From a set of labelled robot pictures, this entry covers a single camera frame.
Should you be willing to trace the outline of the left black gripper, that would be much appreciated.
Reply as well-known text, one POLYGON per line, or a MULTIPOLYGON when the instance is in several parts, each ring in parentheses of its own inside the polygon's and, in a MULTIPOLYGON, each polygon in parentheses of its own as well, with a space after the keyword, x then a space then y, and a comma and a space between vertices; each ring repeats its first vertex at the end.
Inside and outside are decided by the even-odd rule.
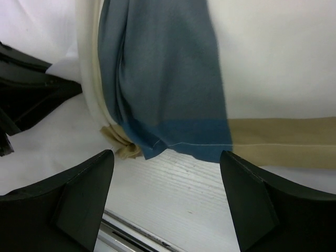
POLYGON ((79 83, 47 74, 50 66, 1 44, 1 156, 14 151, 9 136, 31 129, 82 93, 79 83))

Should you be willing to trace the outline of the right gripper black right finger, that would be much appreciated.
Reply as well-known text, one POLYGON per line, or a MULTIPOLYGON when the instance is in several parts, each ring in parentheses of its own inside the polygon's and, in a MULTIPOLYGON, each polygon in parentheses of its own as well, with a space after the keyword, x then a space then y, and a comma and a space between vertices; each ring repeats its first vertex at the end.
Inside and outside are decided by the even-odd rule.
POLYGON ((220 171, 240 251, 335 251, 335 195, 224 151, 220 171))

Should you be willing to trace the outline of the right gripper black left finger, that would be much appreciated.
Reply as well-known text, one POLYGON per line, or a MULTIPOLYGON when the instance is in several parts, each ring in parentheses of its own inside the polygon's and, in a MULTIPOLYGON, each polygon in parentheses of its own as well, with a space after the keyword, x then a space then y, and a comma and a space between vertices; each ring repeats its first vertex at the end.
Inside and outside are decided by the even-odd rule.
POLYGON ((93 251, 113 167, 105 150, 1 196, 1 251, 93 251))

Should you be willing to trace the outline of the checked blue beige pillowcase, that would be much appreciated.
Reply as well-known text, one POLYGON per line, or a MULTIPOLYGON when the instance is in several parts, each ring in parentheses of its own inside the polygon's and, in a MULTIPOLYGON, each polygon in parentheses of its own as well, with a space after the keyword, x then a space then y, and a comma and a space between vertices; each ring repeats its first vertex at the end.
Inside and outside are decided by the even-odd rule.
POLYGON ((335 1, 76 1, 81 85, 123 158, 335 169, 335 1))

